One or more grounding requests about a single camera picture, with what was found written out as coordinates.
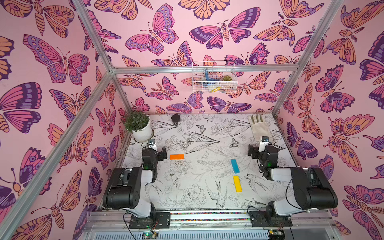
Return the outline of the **orange building block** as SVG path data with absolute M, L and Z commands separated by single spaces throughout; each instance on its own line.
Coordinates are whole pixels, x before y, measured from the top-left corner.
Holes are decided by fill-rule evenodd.
M 183 160 L 184 158 L 184 154 L 170 155 L 170 160 Z

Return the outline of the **teal building block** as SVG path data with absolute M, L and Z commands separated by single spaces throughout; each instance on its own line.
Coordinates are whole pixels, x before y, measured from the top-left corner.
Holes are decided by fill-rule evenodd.
M 238 166 L 238 163 L 237 163 L 236 159 L 231 159 L 231 165 L 233 167 L 234 173 L 235 174 L 239 174 L 240 173 L 240 169 L 239 169 L 239 166 Z

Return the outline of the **yellow building block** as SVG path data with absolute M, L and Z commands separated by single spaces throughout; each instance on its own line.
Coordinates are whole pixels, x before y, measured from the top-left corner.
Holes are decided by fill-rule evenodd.
M 234 180 L 236 192 L 241 193 L 243 190 L 242 190 L 241 181 L 240 181 L 239 176 L 233 176 L 233 180 Z

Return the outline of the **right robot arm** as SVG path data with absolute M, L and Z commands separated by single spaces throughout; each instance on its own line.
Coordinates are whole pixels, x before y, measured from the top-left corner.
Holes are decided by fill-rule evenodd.
M 282 218 L 310 209 L 328 210 L 338 206 L 338 197 L 320 168 L 281 168 L 278 166 L 280 149 L 275 145 L 259 147 L 248 145 L 249 157 L 259 162 L 259 170 L 268 181 L 288 183 L 283 199 L 267 204 L 268 218 Z

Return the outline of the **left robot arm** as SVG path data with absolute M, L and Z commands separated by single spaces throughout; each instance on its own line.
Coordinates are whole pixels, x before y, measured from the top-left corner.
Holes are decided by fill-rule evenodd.
M 138 220 L 154 220 L 154 205 L 144 198 L 145 186 L 156 181 L 158 163 L 167 159 L 167 150 L 142 150 L 142 165 L 134 168 L 115 168 L 103 195 L 103 207 L 125 210 Z

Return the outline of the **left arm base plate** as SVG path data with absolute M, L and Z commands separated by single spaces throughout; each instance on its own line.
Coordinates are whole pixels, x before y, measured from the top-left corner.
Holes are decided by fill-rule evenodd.
M 132 217 L 130 220 L 130 229 L 169 229 L 171 223 L 170 212 L 159 212 L 155 215 L 151 214 L 146 218 Z

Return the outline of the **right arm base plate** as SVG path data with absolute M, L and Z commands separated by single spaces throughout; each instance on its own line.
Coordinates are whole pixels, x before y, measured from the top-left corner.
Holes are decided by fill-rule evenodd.
M 288 217 L 271 217 L 265 212 L 250 211 L 248 215 L 251 219 L 252 227 L 292 227 L 292 221 Z

